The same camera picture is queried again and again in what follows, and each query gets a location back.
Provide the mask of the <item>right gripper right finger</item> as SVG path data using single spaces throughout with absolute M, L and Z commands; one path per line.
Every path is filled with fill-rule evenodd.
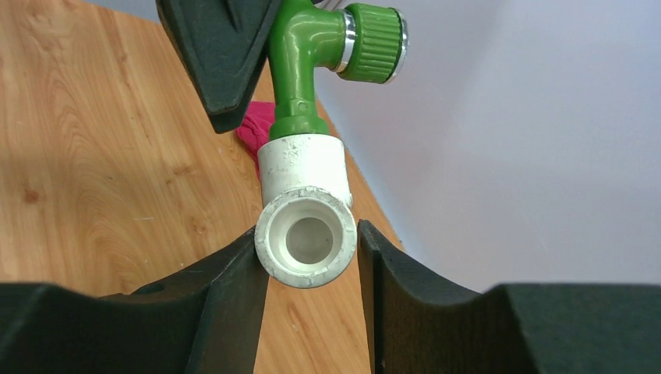
M 464 288 L 358 224 L 374 373 L 657 373 L 660 288 L 500 284 Z

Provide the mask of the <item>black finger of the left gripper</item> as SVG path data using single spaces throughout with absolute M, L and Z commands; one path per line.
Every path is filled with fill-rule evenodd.
M 157 0 L 161 24 L 217 134 L 237 129 L 267 60 L 278 0 Z

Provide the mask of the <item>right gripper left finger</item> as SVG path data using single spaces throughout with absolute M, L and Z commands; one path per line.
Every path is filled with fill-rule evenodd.
M 2 284 L 2 372 L 251 373 L 268 285 L 253 239 L 128 295 Z

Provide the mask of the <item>white pipe fitting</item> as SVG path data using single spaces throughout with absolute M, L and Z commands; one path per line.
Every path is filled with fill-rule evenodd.
M 357 248 L 345 147 L 339 138 L 301 134 L 258 151 L 263 210 L 254 242 L 263 268 L 293 288 L 339 277 Z

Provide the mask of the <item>green water faucet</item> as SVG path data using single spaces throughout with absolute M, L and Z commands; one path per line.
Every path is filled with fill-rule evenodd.
M 269 138 L 329 133 L 316 109 L 314 69 L 385 84 L 403 66 L 408 45 L 408 25 L 395 8 L 352 3 L 327 10 L 311 1 L 283 2 L 268 39 L 275 99 Z

